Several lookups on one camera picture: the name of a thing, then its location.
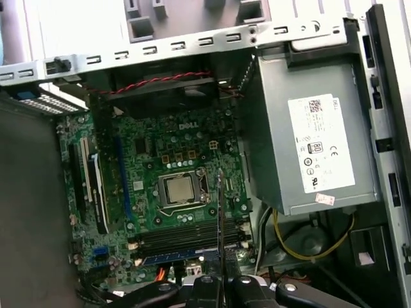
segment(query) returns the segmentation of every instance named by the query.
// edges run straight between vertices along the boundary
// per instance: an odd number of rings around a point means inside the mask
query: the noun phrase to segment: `cpu socket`
[[[210,202],[206,169],[159,176],[159,197],[164,209]]]

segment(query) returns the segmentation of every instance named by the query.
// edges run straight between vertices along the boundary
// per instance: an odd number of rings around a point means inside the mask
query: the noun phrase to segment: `side panel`
[[[80,308],[51,123],[0,102],[1,307]]]

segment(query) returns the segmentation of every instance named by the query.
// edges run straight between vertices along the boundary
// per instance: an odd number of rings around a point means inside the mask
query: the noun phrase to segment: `black expansion slot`
[[[228,219],[224,227],[225,245],[238,244],[241,239],[235,220]],[[147,232],[140,235],[140,252],[145,257],[192,249],[217,247],[217,224],[209,221],[186,227]]]
[[[80,219],[85,222],[85,200],[83,191],[82,170],[80,165],[80,156],[78,154],[78,147],[75,144],[69,144],[67,147],[69,151],[70,172],[73,179],[74,198],[76,200],[76,208],[80,214]]]

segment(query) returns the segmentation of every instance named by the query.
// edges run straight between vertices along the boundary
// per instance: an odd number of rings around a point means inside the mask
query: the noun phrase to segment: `power supply label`
[[[355,185],[340,100],[332,94],[288,101],[306,194]]]

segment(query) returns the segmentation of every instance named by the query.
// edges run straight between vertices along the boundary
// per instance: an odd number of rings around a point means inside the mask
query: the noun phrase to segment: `dell logo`
[[[179,124],[179,130],[188,130],[190,128],[198,128],[197,122]]]

